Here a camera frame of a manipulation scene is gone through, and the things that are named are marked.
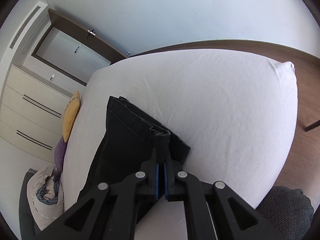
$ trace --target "beige drawer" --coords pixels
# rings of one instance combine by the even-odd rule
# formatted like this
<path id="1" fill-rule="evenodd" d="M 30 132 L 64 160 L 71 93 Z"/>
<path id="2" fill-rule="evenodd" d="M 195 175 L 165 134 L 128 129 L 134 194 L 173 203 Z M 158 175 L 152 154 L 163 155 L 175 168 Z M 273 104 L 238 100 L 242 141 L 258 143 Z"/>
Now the beige drawer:
<path id="1" fill-rule="evenodd" d="M 12 111 L 1 104 L 0 121 L 4 122 L 14 130 L 25 134 L 42 145 L 54 149 L 61 138 L 60 134 L 51 132 Z"/>
<path id="2" fill-rule="evenodd" d="M 2 104 L 31 122 L 62 135 L 62 116 L 48 111 L 43 106 L 19 94 L 7 85 L 4 87 Z"/>
<path id="3" fill-rule="evenodd" d="M 2 121 L 0 121 L 0 136 L 21 150 L 53 163 L 54 149 L 42 146 L 41 143 L 33 141 L 27 136 L 20 134 Z"/>
<path id="4" fill-rule="evenodd" d="M 6 85 L 58 115 L 63 116 L 70 101 L 67 96 L 49 88 L 14 66 L 10 69 Z"/>

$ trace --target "yellow pillow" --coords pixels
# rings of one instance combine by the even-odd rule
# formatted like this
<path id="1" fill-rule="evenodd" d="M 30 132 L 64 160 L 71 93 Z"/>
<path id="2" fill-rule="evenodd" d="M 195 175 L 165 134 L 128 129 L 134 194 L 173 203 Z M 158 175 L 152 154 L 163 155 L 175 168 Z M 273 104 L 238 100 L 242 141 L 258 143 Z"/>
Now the yellow pillow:
<path id="1" fill-rule="evenodd" d="M 73 124 L 76 120 L 78 110 L 80 107 L 80 94 L 77 90 L 72 96 L 67 108 L 64 110 L 63 122 L 62 122 L 62 134 L 65 142 L 68 141 Z"/>

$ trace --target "mattress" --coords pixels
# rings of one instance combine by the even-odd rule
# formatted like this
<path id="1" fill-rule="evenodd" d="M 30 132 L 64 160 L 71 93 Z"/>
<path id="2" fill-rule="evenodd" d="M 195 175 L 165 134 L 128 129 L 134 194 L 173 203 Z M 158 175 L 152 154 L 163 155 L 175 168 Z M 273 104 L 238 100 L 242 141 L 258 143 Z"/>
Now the mattress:
<path id="1" fill-rule="evenodd" d="M 122 60 L 97 70 L 81 98 L 61 178 L 65 209 L 76 202 L 105 134 L 109 96 L 127 98 L 187 143 L 185 171 L 201 181 L 224 181 L 253 208 L 279 175 L 295 132 L 291 62 L 220 49 Z M 186 239 L 183 203 L 161 199 L 135 238 Z"/>

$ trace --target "wooden floor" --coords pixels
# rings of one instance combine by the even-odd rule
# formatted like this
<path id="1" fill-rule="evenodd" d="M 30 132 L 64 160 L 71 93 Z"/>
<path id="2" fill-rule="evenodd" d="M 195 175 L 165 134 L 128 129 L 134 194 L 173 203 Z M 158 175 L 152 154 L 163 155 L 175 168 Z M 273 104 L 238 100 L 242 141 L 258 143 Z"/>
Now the wooden floor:
<path id="1" fill-rule="evenodd" d="M 301 188 L 316 209 L 320 203 L 320 127 L 303 129 L 320 119 L 320 59 L 276 44 L 257 41 L 203 41 L 173 45 L 150 52 L 176 49 L 232 49 L 260 54 L 295 66 L 298 86 L 298 118 L 294 140 L 275 185 Z"/>

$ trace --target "purple pillow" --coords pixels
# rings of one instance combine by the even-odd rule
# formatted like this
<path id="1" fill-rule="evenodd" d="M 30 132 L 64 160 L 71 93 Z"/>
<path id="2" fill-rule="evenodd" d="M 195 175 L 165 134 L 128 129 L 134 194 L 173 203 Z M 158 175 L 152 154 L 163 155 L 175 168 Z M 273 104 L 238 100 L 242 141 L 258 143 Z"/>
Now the purple pillow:
<path id="1" fill-rule="evenodd" d="M 63 170 L 63 159 L 67 150 L 67 142 L 64 141 L 63 136 L 58 141 L 56 148 L 54 149 L 53 157 L 53 175 L 59 176 Z"/>

